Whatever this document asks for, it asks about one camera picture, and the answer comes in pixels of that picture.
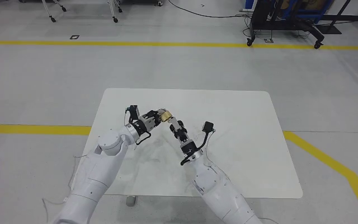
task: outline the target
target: yellow tape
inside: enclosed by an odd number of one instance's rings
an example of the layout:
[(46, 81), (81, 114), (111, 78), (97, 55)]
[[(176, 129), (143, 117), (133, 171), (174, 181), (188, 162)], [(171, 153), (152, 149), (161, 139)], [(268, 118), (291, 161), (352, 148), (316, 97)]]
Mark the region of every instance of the yellow tape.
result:
[(287, 140), (295, 143), (298, 147), (310, 153), (312, 156), (316, 157), (318, 160), (329, 166), (330, 168), (336, 170), (338, 173), (343, 175), (351, 185), (351, 188), (358, 199), (358, 176), (349, 168), (345, 167), (343, 164), (334, 160), (329, 155), (325, 154), (318, 148), (312, 146), (310, 143), (306, 142), (293, 132), (284, 131), (284, 136)]
[(87, 136), (91, 126), (0, 125), (0, 134), (72, 134)]
[[(202, 48), (248, 48), (237, 43), (181, 43), (181, 42), (132, 42), (132, 41), (0, 41), (0, 45), (63, 45), (63, 46), (181, 46)], [(312, 45), (253, 44), (250, 48), (314, 49)], [(358, 50), (358, 46), (321, 46), (325, 50)]]
[[(54, 125), (8, 125), (0, 124), (0, 134), (62, 134), (87, 136), (91, 126), (54, 126)], [(284, 136), (298, 147), (310, 153), (318, 160), (343, 175), (351, 185), (358, 199), (358, 176), (343, 164), (334, 160), (318, 148), (312, 146), (293, 132), (284, 131)]]

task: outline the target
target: table top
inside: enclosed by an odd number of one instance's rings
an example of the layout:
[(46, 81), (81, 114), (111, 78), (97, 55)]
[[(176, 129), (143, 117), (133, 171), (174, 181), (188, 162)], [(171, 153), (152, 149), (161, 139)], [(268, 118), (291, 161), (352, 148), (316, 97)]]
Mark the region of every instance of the table top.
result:
[[(98, 136), (110, 128), (120, 129), (129, 105), (138, 105), (141, 114), (166, 108), (184, 122), (197, 145), (204, 139), (201, 127), (205, 121), (214, 123), (216, 132), (209, 142), (208, 157), (230, 177), (244, 197), (302, 197), (302, 188), (267, 92), (108, 88), (84, 155), (96, 145)], [(190, 183), (194, 170), (189, 164), (181, 166), (182, 159), (178, 140), (169, 124), (162, 123), (152, 131), (150, 139), (137, 147), (130, 146), (106, 194), (199, 196)]]

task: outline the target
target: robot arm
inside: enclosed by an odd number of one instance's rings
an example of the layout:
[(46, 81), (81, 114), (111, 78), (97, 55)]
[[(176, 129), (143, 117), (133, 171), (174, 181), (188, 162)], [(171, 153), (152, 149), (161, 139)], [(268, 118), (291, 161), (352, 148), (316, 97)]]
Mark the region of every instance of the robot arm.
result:
[[(84, 158), (73, 191), (51, 223), (89, 223), (98, 201), (115, 180), (128, 146), (149, 138), (150, 131), (164, 122), (162, 118), (168, 114), (165, 109), (160, 109), (139, 116), (137, 106), (133, 105), (127, 111), (130, 113), (129, 123), (117, 132), (109, 130), (100, 136), (98, 145)], [(148, 136), (137, 143), (145, 133)]]
[(215, 131), (214, 124), (205, 122), (202, 128), (205, 132), (204, 142), (196, 147), (182, 121), (171, 117), (168, 122), (172, 123), (170, 129), (179, 140), (185, 157), (181, 165), (189, 162), (195, 168), (196, 175), (191, 182), (216, 216), (226, 224), (262, 224), (227, 175), (212, 162), (208, 166), (204, 164), (206, 158), (202, 147), (208, 134)]

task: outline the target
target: cart wheel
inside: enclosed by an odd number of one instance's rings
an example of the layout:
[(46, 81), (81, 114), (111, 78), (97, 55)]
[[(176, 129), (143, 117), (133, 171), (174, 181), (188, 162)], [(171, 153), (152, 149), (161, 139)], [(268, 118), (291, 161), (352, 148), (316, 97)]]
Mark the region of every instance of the cart wheel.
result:
[(315, 49), (318, 49), (318, 48), (320, 48), (320, 47), (321, 47), (321, 44), (317, 44), (317, 43), (316, 43), (316, 44), (314, 45), (314, 48), (315, 48)]

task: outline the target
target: concrete floor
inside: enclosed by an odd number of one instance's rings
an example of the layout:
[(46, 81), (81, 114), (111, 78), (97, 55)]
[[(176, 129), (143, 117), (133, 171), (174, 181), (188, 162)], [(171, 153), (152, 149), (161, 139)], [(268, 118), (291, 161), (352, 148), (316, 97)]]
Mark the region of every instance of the concrete floor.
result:
[[(207, 15), (233, 15), (241, 1), (174, 3)], [(124, 5), (118, 24), (105, 1), (62, 0), (63, 13), (41, 3), (0, 0), (0, 40), (245, 43), (242, 18), (203, 18), (163, 7)], [(327, 45), (355, 45), (358, 24)], [(262, 32), (255, 43), (263, 43)], [(309, 44), (274, 32), (275, 44)], [(283, 130), (295, 133), (358, 173), (358, 52), (260, 48), (0, 45), (0, 124), (91, 125), (109, 87), (263, 90)], [(41, 198), (68, 193), (73, 155), (86, 136), (0, 135), (0, 223), (45, 223)], [(259, 217), (279, 224), (356, 223), (358, 200), (347, 180), (288, 141), (302, 199), (248, 199)], [(49, 205), (53, 217), (61, 206)], [(107, 195), (91, 223), (220, 223), (200, 198)]]

